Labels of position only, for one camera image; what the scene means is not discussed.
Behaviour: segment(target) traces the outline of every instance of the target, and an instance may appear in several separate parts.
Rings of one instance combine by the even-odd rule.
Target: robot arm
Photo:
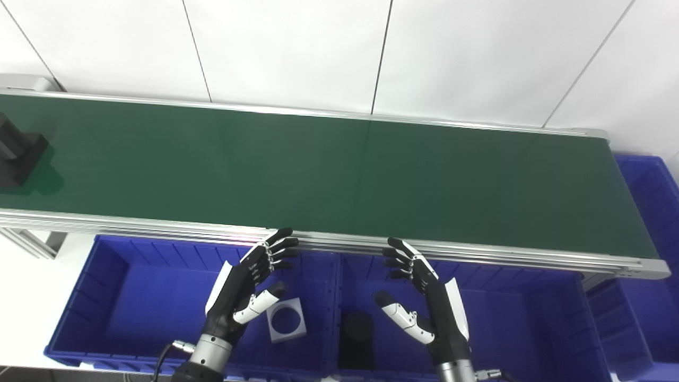
[[[374,294],[375,302],[399,327],[427,346],[442,382],[476,382],[471,364],[469,329],[457,282],[439,281],[426,258],[408,243],[389,238],[391,246],[382,250],[384,265],[392,279],[410,279],[424,295],[430,320],[410,312],[389,293]]]
[[[292,233],[290,228],[279,230],[250,249],[240,264],[223,265],[205,305],[206,320],[200,339],[190,349],[191,358],[175,371],[173,382],[224,379],[224,366],[247,323],[287,292],[282,281],[257,293],[255,287],[271,272],[292,268],[292,263],[284,260],[298,255],[294,247],[299,241],[290,237]]]

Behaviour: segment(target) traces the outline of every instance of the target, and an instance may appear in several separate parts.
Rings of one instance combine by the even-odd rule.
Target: humanoid robot hand
[[[462,297],[455,279],[442,283],[429,261],[410,244],[394,237],[382,250],[384,265],[394,270],[392,279],[409,279],[424,295],[430,319],[406,309],[387,291],[373,297],[383,312],[401,329],[425,344],[432,355],[439,379],[446,382],[476,382],[469,349],[469,329]]]

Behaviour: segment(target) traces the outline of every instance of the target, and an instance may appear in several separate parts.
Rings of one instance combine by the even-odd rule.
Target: blue storage crate
[[[222,264],[237,264],[249,248],[181,241],[97,237],[45,355],[72,366],[153,372],[175,339],[195,343],[204,307]],[[302,252],[284,280],[285,299],[299,297],[307,335],[271,344],[266,317],[249,323],[227,372],[231,379],[315,380],[330,372],[337,256]],[[170,353],[162,372],[187,356]]]
[[[501,368],[522,382],[609,382],[610,375],[579,274],[455,262],[432,262],[442,280],[455,277],[469,321],[476,369]],[[382,259],[342,256],[335,322],[337,362],[342,311],[363,311],[374,323],[374,370],[336,370],[342,381],[434,381],[426,347],[377,308],[373,293],[389,291],[426,315],[410,281],[390,280]]]
[[[679,381],[679,190],[662,159],[616,156],[672,276],[617,279],[588,293],[611,370],[622,381]]]

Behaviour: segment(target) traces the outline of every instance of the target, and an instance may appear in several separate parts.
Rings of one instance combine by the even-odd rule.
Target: cable
[[[167,357],[170,349],[172,349],[172,343],[165,345],[165,348],[163,348],[163,351],[160,353],[160,357],[158,358],[158,362],[155,363],[155,371],[153,372],[153,378],[151,378],[151,382],[158,382],[158,374],[160,373],[160,366],[163,365],[163,361],[165,360],[165,357]]]

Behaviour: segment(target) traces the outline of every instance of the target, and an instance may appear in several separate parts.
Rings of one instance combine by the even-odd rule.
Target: white wall
[[[679,2],[638,0],[547,126],[602,128],[614,150],[662,156],[676,171]]]
[[[679,168],[674,0],[0,1],[47,65],[0,7],[0,71],[71,92],[603,128]]]
[[[25,73],[50,77],[28,40],[0,4],[0,73]]]

